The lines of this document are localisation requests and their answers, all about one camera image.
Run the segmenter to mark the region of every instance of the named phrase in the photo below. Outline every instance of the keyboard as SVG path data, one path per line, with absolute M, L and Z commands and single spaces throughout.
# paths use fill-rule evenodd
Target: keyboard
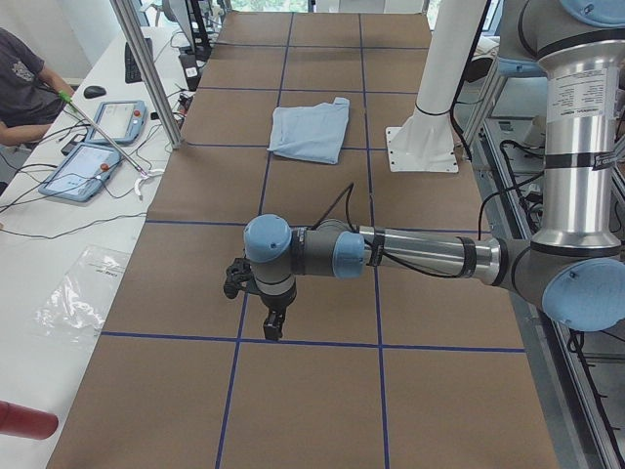
M 149 49 L 149 54 L 152 55 L 152 40 L 149 37 L 146 37 L 145 40 L 147 48 Z M 139 81 L 143 81 L 141 78 L 141 72 L 139 71 L 139 66 L 137 65 L 137 61 L 135 61 L 135 57 L 133 56 L 128 43 L 126 43 L 126 49 L 124 50 L 124 65 L 126 67 L 126 74 L 124 77 L 126 83 L 137 83 Z

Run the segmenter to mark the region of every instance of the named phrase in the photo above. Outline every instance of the black t-shirt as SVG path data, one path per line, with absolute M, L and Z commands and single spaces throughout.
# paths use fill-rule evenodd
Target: black t-shirt
M 0 27 L 0 120 L 7 127 L 49 124 L 63 109 L 57 93 L 37 78 L 44 62 Z

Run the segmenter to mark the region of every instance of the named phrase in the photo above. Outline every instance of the white table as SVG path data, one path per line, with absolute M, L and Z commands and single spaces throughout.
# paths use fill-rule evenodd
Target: white table
M 145 28 L 145 35 L 153 41 L 154 56 L 158 57 L 156 68 L 165 92 L 169 95 L 186 87 L 178 50 L 171 47 L 174 31 L 168 28 Z M 184 36 L 173 37 L 174 46 L 181 44 Z M 120 34 L 104 52 L 81 87 L 74 101 L 93 115 L 102 101 L 144 100 L 148 112 L 154 111 L 143 82 L 124 82 L 125 38 Z M 101 85 L 107 89 L 104 97 L 85 100 L 82 91 L 89 85 Z M 174 104 L 178 96 L 171 97 Z M 52 126 L 50 133 L 71 125 L 74 120 L 62 114 Z M 158 121 L 148 121 L 140 144 L 150 128 Z M 59 164 L 63 160 L 61 143 L 57 138 L 37 147 L 26 164 Z M 144 145 L 141 155 L 154 168 L 164 168 L 170 147 L 161 129 Z M 42 180 L 46 171 L 28 168 L 37 179 Z M 112 175 L 108 188 L 114 194 L 122 194 L 133 187 L 137 172 L 123 163 Z M 133 215 L 146 212 L 151 203 L 158 179 L 143 184 L 143 200 L 133 193 L 124 198 L 113 199 L 106 192 L 99 192 L 89 202 L 71 203 L 48 198 L 10 208 L 0 214 L 0 223 L 6 230 L 34 235 L 55 235 L 72 228 L 87 225 L 117 215 Z M 0 205 L 16 199 L 36 185 L 28 175 L 19 173 L 0 197 Z M 25 199 L 38 198 L 33 191 Z M 88 245 L 97 245 L 123 252 L 132 252 L 144 224 L 145 217 L 118 220 L 62 236 L 56 240 L 40 240 L 0 233 L 0 400 L 51 411 L 60 420 L 57 433 L 48 440 L 38 442 L 0 435 L 0 467 L 12 469 L 39 469 L 45 467 L 57 443 L 63 423 L 69 412 L 78 385 L 91 356 L 86 350 L 60 343 L 32 333 L 34 312 L 41 307 L 62 280 L 76 259 Z

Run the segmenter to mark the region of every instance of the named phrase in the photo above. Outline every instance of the person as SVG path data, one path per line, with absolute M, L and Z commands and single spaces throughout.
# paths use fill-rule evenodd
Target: person
M 41 140 L 71 87 L 12 33 L 0 27 L 0 145 Z

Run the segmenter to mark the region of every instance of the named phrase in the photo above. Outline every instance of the blue tablet device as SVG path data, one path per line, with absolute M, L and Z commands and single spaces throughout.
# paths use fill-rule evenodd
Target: blue tablet device
M 94 144 L 78 144 L 59 167 L 46 178 L 39 192 L 44 195 L 84 202 L 98 193 L 119 166 L 116 149 Z
M 94 120 L 119 145 L 131 145 L 146 123 L 146 103 L 143 101 L 109 101 L 101 103 Z M 85 142 L 108 145 L 99 132 L 89 129 Z

